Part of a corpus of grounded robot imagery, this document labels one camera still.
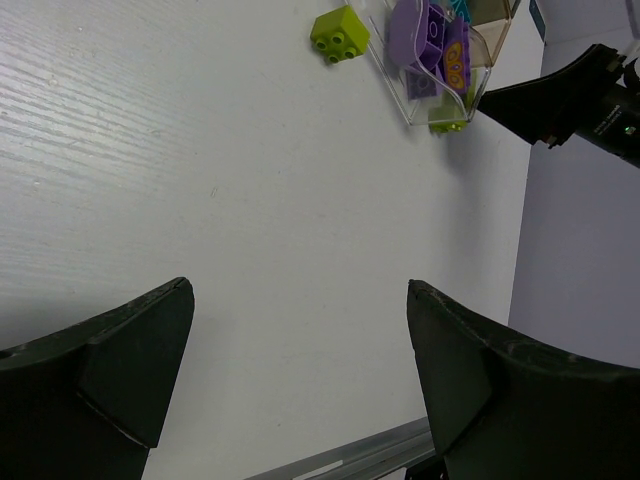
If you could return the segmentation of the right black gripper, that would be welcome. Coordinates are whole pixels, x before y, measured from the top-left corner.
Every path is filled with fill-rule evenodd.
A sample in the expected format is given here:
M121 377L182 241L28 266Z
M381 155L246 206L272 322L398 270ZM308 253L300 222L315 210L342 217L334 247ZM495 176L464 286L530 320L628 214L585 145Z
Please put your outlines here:
M639 74L614 48L591 45L560 70L485 92L477 109L533 145L573 134L639 166Z

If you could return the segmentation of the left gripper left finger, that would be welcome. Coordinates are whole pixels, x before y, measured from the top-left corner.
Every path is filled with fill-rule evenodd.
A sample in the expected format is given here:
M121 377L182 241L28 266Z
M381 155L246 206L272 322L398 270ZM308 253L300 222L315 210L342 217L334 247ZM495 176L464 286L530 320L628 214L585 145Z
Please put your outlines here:
M159 444L195 311L175 278L1 353L4 479L139 479Z

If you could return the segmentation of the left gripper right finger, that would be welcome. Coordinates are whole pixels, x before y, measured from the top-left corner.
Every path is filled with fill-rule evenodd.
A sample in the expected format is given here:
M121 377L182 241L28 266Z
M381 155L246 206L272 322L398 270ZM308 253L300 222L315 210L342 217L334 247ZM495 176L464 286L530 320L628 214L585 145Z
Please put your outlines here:
M635 479L639 372L486 318L421 280L407 321L450 479Z

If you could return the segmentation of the purple 2x4 lego plate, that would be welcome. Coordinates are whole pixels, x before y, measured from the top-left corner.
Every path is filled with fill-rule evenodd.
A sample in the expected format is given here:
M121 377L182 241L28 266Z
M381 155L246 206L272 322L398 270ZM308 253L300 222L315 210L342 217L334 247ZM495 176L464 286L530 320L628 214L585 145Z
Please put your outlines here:
M440 68L449 87L458 94L468 92L471 86L469 25L461 17L446 26Z

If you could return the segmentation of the teal 2x4 lego brick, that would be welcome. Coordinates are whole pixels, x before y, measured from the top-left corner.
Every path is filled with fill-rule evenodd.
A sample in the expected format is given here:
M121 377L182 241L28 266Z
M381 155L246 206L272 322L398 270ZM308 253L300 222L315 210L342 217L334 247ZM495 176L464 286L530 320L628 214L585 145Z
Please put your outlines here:
M470 9L466 0L450 0L450 5L457 17L462 18L467 23L472 22Z

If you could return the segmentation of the purple curved lego piece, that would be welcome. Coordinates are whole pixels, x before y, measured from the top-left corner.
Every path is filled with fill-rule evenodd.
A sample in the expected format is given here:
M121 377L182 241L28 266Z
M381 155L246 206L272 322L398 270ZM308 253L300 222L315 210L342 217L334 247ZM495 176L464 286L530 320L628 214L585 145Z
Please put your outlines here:
M388 25L390 59L416 73L432 70L442 57L446 26L438 1L397 1Z

